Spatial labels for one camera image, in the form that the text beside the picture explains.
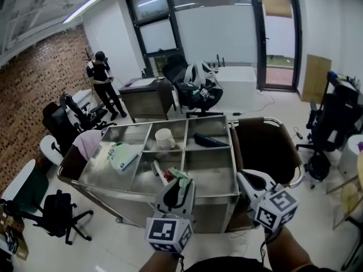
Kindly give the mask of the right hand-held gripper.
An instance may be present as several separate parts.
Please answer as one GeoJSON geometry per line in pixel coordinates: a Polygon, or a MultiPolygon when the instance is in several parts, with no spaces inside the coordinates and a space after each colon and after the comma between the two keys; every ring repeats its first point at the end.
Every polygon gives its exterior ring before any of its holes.
{"type": "Polygon", "coordinates": [[[259,223],[274,233],[293,219],[299,200],[291,188],[276,183],[267,173],[253,169],[239,171],[237,180],[253,224],[259,223]]]}

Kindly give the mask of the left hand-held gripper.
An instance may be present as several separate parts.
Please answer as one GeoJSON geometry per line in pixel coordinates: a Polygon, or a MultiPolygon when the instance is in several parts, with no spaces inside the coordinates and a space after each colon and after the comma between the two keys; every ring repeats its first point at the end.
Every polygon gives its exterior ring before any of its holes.
{"type": "Polygon", "coordinates": [[[147,218],[145,239],[155,251],[182,253],[193,234],[195,182],[185,188],[171,181],[156,196],[154,213],[147,218]]]}

